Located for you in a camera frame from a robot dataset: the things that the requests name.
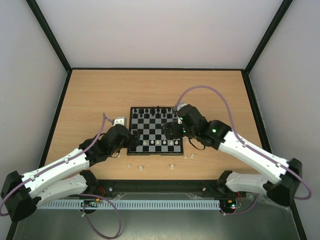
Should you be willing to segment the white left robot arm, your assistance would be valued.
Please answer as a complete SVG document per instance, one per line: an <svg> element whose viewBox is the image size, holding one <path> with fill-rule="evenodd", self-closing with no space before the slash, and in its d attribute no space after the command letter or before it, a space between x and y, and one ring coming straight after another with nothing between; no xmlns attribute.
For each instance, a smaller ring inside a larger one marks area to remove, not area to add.
<svg viewBox="0 0 320 240"><path fill-rule="evenodd" d="M71 195L93 194L98 180L89 168L123 148L138 146L139 138L138 131L116 124L101 138L86 139L66 156L44 167L24 174L13 171L4 181L0 205L6 208L13 222L18 222L48 202Z"/></svg>

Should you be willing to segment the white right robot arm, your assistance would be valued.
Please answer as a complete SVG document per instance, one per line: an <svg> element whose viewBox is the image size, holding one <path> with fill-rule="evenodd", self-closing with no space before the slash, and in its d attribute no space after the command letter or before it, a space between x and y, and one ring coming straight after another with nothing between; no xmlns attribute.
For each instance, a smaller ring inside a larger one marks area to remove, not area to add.
<svg viewBox="0 0 320 240"><path fill-rule="evenodd" d="M229 196L233 192L265 195L278 205L288 207L295 198L302 177L302 163L296 158L287 160L237 135L220 120L207 121L190 104L177 107L177 119L166 122L161 130L167 139L187 137L204 147L227 153L257 170L258 174L240 174L224 171L217 184L218 191Z"/></svg>

